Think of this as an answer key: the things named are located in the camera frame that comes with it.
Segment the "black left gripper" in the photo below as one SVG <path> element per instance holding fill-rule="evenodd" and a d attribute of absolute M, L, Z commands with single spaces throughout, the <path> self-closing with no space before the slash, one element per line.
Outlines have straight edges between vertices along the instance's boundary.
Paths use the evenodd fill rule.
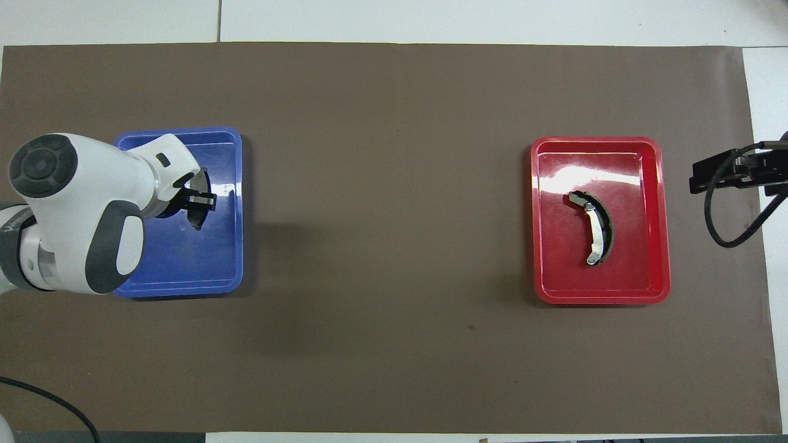
<path fill-rule="evenodd" d="M 187 219 L 205 220 L 208 213 L 215 210 L 216 196 L 211 193 L 207 168 L 200 168 L 198 173 L 188 175 L 188 178 L 176 182 L 182 187 L 157 218 L 170 218 L 180 210 L 185 210 Z"/>

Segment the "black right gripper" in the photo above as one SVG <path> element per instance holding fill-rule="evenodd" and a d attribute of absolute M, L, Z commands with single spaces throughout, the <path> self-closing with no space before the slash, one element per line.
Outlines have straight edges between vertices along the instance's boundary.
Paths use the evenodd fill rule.
<path fill-rule="evenodd" d="M 737 154 L 737 150 L 732 149 L 695 162 L 689 178 L 689 192 L 707 191 L 718 169 L 722 174 L 717 188 L 763 187 L 766 196 L 775 196 L 787 185 L 787 142 L 760 142 L 753 151 Z"/>

